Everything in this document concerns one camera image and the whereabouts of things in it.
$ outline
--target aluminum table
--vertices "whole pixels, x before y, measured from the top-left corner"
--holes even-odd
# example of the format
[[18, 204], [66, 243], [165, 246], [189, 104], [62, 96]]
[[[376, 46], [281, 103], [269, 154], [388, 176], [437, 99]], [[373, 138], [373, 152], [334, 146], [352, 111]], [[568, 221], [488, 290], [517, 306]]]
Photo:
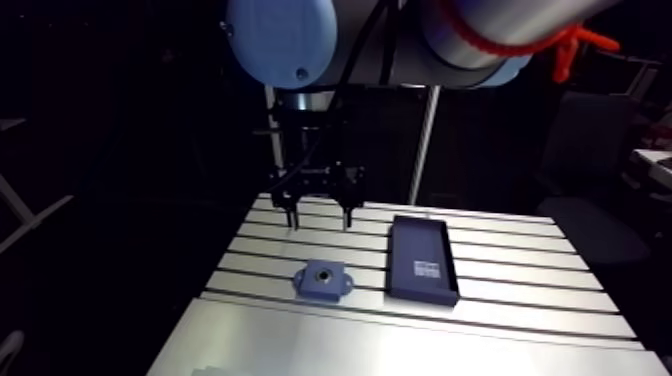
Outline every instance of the aluminum table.
[[[667, 375], [550, 218], [367, 203], [342, 231], [305, 198], [302, 228], [261, 194], [150, 375]], [[448, 225], [454, 308], [385, 295], [395, 215]], [[346, 263], [337, 304], [296, 297], [308, 259]]]

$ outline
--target black cable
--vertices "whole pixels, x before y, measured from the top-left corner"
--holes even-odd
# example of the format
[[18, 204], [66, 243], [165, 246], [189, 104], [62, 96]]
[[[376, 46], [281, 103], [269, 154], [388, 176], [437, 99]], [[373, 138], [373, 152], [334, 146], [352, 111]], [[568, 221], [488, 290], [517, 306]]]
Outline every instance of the black cable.
[[345, 66], [343, 67], [341, 78], [338, 81], [338, 85], [334, 89], [334, 96], [331, 98], [329, 107], [325, 112], [325, 118], [327, 119], [327, 124], [324, 126], [324, 128], [322, 128], [322, 131], [320, 132], [320, 135], [318, 136], [317, 140], [315, 140], [313, 145], [311, 145], [311, 147], [308, 149], [306, 155], [303, 157], [301, 162], [299, 162], [291, 171], [283, 175], [280, 181], [278, 181], [277, 183], [273, 184], [271, 187], [266, 189], [265, 192], [273, 192], [276, 189], [285, 185], [289, 180], [291, 180], [291, 178], [294, 177], [294, 175], [296, 175], [299, 171], [301, 171], [301, 169], [308, 163], [313, 154], [315, 154], [315, 150], [317, 150], [318, 146], [322, 143], [322, 140], [324, 140], [324, 135], [331, 128], [329, 118], [332, 116], [334, 109], [336, 108], [336, 103], [339, 100], [339, 96], [342, 95], [344, 87], [350, 80], [352, 71], [355, 69], [355, 65], [357, 64], [357, 60], [359, 59], [359, 54], [362, 52], [362, 49], [364, 49], [364, 45], [366, 44], [366, 40], [369, 38], [369, 35], [371, 34], [373, 27], [376, 25], [376, 22], [383, 14], [383, 10], [385, 10], [387, 1], [388, 0], [378, 0], [376, 6], [373, 7], [373, 10], [371, 10], [369, 17], [366, 19], [366, 22], [364, 22], [364, 25], [359, 30], [357, 38], [355, 39], [355, 43], [352, 45], [352, 49], [350, 49], [348, 59], [345, 62]]
[[380, 80], [378, 81], [381, 85], [387, 85], [390, 82], [392, 64], [394, 63], [394, 53], [397, 49], [397, 30], [399, 25], [399, 4], [397, 1], [398, 0], [387, 0], [383, 64], [380, 69]]

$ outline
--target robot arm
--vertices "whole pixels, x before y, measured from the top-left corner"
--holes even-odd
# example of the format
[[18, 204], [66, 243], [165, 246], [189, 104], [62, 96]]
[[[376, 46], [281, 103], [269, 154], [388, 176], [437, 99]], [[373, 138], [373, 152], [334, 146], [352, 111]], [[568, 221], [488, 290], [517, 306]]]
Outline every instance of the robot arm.
[[289, 163], [271, 174], [274, 205], [298, 228], [300, 198], [329, 196], [343, 208], [344, 229], [363, 205], [363, 168], [313, 158], [337, 123], [343, 85], [498, 86], [552, 45], [554, 78], [563, 81], [580, 39], [618, 48], [577, 24], [615, 2], [230, 0], [224, 26], [234, 55], [256, 80], [280, 89], [273, 117]]
[[616, 1], [230, 0], [226, 22], [235, 31], [233, 52], [251, 76], [276, 88], [314, 90], [339, 81], [367, 17], [384, 5], [385, 20], [375, 22], [349, 82], [464, 89], [508, 82], [532, 53]]

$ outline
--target dark background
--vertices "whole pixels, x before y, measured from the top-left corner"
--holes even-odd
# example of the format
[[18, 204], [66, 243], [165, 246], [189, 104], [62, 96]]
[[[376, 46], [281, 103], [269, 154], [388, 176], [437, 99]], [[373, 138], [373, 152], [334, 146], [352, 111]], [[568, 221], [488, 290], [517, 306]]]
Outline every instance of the dark background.
[[[666, 62], [668, 3], [626, 1], [591, 25]], [[0, 173], [35, 212], [76, 196], [0, 255], [0, 338], [27, 333], [12, 375], [145, 373], [264, 188], [263, 90], [231, 58], [222, 9], [0, 3], [0, 118], [28, 119], [0, 133]], [[503, 87], [443, 91], [419, 204], [534, 212], [567, 88], [551, 67], [540, 54]], [[347, 92], [345, 157], [367, 167], [368, 200], [406, 202], [425, 95]], [[0, 236], [17, 225], [4, 206], [0, 220]]]

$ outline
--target white label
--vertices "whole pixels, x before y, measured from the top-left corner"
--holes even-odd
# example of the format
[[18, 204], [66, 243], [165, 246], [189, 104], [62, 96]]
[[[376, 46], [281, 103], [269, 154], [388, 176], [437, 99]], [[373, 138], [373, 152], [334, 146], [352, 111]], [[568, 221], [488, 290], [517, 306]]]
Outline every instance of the white label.
[[413, 261], [413, 271], [416, 277], [441, 278], [439, 264], [427, 261]]

